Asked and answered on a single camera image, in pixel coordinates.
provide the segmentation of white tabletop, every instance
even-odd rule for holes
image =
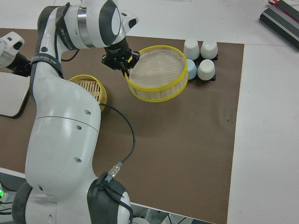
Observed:
[[[2,0],[0,28],[36,29],[45,6],[66,2]],[[299,53],[258,21],[267,1],[118,2],[139,16],[129,35],[245,43],[228,224],[298,223]]]

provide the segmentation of brown mat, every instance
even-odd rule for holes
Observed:
[[[30,59],[36,30],[0,29],[0,36],[9,31],[25,39],[21,52]],[[128,37],[128,42],[133,50],[158,44],[180,50],[184,46],[182,40],[144,37]],[[135,129],[135,152],[117,177],[132,202],[226,223],[244,45],[219,43],[218,47],[216,81],[192,80],[180,95],[163,103],[135,98],[121,72],[101,64],[103,49],[81,50],[73,61],[63,63],[66,79],[78,74],[97,77],[107,90],[108,103],[123,112]],[[24,172],[35,114],[30,99],[18,119],[0,117],[1,167]],[[93,158],[96,175],[127,155],[131,141],[126,122],[106,108]]]

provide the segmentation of small yellow basket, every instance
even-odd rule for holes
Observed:
[[[107,93],[99,80],[96,77],[90,75],[78,75],[71,78],[69,81],[78,84],[79,86],[83,87],[87,91],[89,91],[94,98],[101,103],[107,103]],[[100,105],[101,111],[104,110],[104,106]]]
[[[172,46],[151,46],[140,51],[138,63],[125,78],[138,99],[163,102],[176,97],[186,87],[187,59]]]

